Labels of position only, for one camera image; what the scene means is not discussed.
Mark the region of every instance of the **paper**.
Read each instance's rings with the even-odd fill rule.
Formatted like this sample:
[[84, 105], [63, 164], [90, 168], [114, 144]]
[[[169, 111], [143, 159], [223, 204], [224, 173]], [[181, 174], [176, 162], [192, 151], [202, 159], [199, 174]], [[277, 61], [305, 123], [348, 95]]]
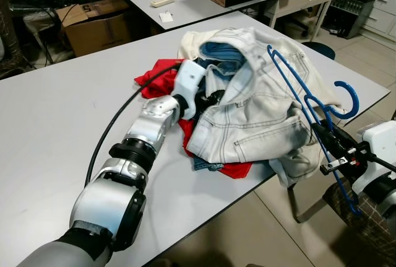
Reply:
[[173, 21], [172, 13], [166, 11], [165, 13], [160, 13], [160, 18], [162, 22], [171, 22]]

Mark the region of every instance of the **cable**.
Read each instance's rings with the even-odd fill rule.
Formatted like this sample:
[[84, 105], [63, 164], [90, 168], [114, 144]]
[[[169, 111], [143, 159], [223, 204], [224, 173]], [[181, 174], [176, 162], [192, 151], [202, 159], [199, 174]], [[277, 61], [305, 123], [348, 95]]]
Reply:
[[69, 10], [67, 10], [66, 15], [63, 17], [62, 21], [61, 21], [61, 25], [63, 24], [64, 20], [66, 19], [67, 15], [69, 15], [70, 11], [77, 6], [78, 4], [74, 4]]
[[48, 43], [45, 41], [45, 65], [44, 65], [44, 68], [47, 67], [48, 55], [49, 55], [49, 52], [48, 52]]
[[380, 164], [382, 166], [384, 166], [385, 168], [388, 168], [390, 171], [396, 172], [396, 167], [391, 165], [390, 163], [381, 160], [380, 158], [378, 158], [375, 154], [371, 154], [368, 157], [368, 161], [370, 162], [375, 162], [377, 164]]
[[166, 68], [153, 77], [151, 77], [145, 84], [143, 84], [137, 91], [134, 92], [133, 95], [127, 101], [124, 103], [124, 105], [121, 106], [121, 108], [117, 111], [117, 113], [114, 115], [114, 117], [111, 119], [110, 123], [106, 127], [105, 131], [103, 132], [102, 136], [100, 137], [97, 146], [95, 147], [95, 150], [93, 151], [93, 154], [91, 156], [91, 161], [89, 162], [88, 170], [87, 170], [87, 176], [85, 177], [85, 185], [87, 186], [89, 182], [91, 181], [91, 176], [92, 176], [92, 170], [93, 166], [95, 165], [95, 160], [98, 156], [99, 150], [101, 148], [101, 145], [103, 144], [103, 141], [106, 139], [107, 134], [109, 133], [111, 127], [114, 125], [116, 122], [117, 118], [120, 116], [120, 114], [125, 110], [125, 108], [137, 97], [137, 95], [144, 90], [151, 82], [153, 82], [156, 78], [160, 77], [162, 74], [172, 70], [172, 69], [178, 69], [180, 67], [180, 64]]

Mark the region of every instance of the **white table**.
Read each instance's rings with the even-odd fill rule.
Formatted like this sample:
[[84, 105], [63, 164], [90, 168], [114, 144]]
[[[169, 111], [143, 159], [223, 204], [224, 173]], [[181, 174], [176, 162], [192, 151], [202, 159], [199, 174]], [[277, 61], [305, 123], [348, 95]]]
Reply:
[[[133, 79], [157, 59], [174, 58], [188, 30], [255, 27], [282, 35], [234, 12], [168, 33], [72, 59], [0, 82], [0, 265], [15, 266], [34, 249], [59, 238], [82, 190], [92, 151], [104, 128], [137, 89]], [[325, 81], [349, 82], [361, 112], [389, 91], [302, 46]], [[344, 107], [348, 94], [337, 91]], [[137, 118], [139, 98], [121, 115], [98, 155], [95, 170], [109, 157]], [[135, 244], [115, 253], [108, 266], [137, 267], [174, 245], [272, 176], [254, 167], [245, 179], [192, 171], [175, 126], [149, 175], [147, 205]]]
[[[238, 4], [234, 7], [222, 7], [211, 0], [175, 0], [175, 2], [169, 5], [158, 8], [150, 6], [150, 1], [153, 0], [130, 1], [140, 10], [142, 10], [142, 12], [146, 13], [161, 28], [164, 30], [171, 30], [230, 13], [268, 0], [254, 0], [245, 2], [243, 4]], [[164, 13], [167, 10], [172, 13], [173, 21], [163, 23], [160, 19], [160, 13]]]
[[320, 16], [316, 22], [311, 41], [315, 39], [332, 0], [274, 0], [266, 5], [264, 15], [270, 18], [269, 26], [274, 28], [279, 17], [283, 17], [300, 10], [322, 4]]

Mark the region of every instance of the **small white object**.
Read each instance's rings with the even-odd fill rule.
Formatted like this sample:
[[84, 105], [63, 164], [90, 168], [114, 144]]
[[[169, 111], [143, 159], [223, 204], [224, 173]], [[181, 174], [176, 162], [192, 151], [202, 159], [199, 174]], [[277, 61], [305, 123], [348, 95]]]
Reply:
[[[370, 144], [370, 150], [378, 158], [394, 164], [396, 162], [396, 121], [381, 123], [364, 131], [362, 140]], [[367, 170], [352, 185], [352, 190], [359, 195], [366, 185], [390, 170], [384, 166], [367, 162]]]
[[194, 99], [199, 89], [199, 82], [204, 75], [205, 69], [193, 61], [185, 60], [180, 66], [171, 95], [181, 95], [186, 100], [188, 109], [184, 111], [182, 117], [184, 120], [190, 120], [196, 114]]
[[174, 0], [154, 0], [150, 2], [150, 5], [158, 8], [167, 4], [170, 4], [171, 2], [174, 2]]
[[160, 13], [160, 18], [162, 22], [173, 21], [172, 13], [170, 11], [166, 11], [165, 13]]

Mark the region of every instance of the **cardboard box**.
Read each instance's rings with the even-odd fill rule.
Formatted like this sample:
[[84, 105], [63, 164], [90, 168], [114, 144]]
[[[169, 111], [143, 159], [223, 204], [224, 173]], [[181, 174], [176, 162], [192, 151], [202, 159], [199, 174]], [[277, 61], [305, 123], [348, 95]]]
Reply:
[[72, 5], [56, 11], [76, 56], [144, 38], [142, 16], [124, 0]]

